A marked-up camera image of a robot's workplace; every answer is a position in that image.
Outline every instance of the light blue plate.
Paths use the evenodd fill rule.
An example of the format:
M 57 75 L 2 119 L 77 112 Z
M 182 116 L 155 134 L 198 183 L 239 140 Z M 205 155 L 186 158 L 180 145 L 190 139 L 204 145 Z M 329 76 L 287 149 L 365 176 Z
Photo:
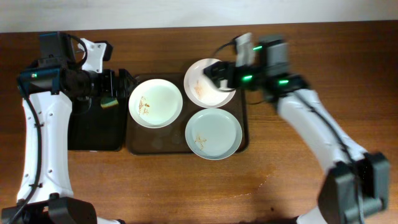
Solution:
M 210 160 L 225 159 L 238 150 L 242 141 L 242 127 L 225 110 L 205 109 L 188 121 L 185 139 L 196 155 Z

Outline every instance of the green led light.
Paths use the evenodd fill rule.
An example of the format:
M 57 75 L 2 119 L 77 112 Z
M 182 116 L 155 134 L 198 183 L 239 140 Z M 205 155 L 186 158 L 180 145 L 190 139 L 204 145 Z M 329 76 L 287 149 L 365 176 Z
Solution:
M 286 85 L 286 84 L 288 84 L 288 83 L 289 83 L 288 80 L 279 80 L 279 84 L 280 84 L 280 85 Z
M 242 78 L 242 81 L 247 82 L 250 81 L 253 78 L 252 75 L 246 75 L 245 77 Z
M 262 49 L 262 46 L 258 46 L 258 47 L 253 48 L 253 50 L 260 50 L 260 49 Z

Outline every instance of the black tray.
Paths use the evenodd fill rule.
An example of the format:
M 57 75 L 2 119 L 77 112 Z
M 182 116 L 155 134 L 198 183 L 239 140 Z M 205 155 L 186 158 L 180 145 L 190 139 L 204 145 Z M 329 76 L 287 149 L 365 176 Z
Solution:
M 138 82 L 161 78 L 172 82 L 181 91 L 183 106 L 180 116 L 170 125 L 163 128 L 145 128 L 137 124 L 130 113 L 127 112 L 126 147 L 135 155 L 154 154 L 187 154 L 193 153 L 185 141 L 185 127 L 188 120 L 204 108 L 197 106 L 189 100 L 183 87 L 184 75 L 182 73 L 168 74 L 142 74 L 135 78 Z M 248 119 L 246 114 L 246 100 L 244 91 L 236 90 L 229 103 L 220 109 L 230 112 L 236 117 L 243 129 L 242 142 L 237 152 L 243 152 L 249 145 Z
M 106 110 L 101 107 L 101 98 L 93 98 L 90 109 L 87 103 L 74 102 L 69 120 L 68 150 L 73 151 L 118 151 L 124 142 L 126 116 L 129 114 L 127 99 L 118 99 L 119 104 Z

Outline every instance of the white bracket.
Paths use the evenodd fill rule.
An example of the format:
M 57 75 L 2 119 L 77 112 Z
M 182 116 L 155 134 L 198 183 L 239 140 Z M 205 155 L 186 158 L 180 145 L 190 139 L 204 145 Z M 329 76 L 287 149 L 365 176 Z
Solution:
M 251 33 L 243 34 L 235 39 L 236 41 L 236 66 L 252 65 L 254 63 L 255 52 L 251 42 Z
M 87 54 L 87 60 L 81 69 L 102 73 L 102 63 L 105 55 L 106 43 L 94 43 L 84 38 L 81 38 L 81 40 L 85 43 L 87 48 L 87 52 L 85 52 L 85 54 Z M 80 50 L 84 50 L 81 44 L 78 44 L 77 46 Z

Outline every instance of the white plate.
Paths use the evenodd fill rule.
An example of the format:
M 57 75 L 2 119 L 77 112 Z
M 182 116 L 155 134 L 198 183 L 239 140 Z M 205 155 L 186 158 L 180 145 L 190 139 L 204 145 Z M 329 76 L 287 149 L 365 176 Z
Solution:
M 204 159 L 225 159 L 238 150 L 242 141 L 242 127 L 229 112 L 205 109 L 188 121 L 185 139 L 189 148 Z
M 148 80 L 136 87 L 129 99 L 132 118 L 147 128 L 171 124 L 182 109 L 180 90 L 163 79 Z
M 184 89 L 189 99 L 194 104 L 204 108 L 217 108 L 228 103 L 235 91 L 225 93 L 218 91 L 217 87 L 203 73 L 203 69 L 220 60 L 202 59 L 195 62 L 185 74 Z

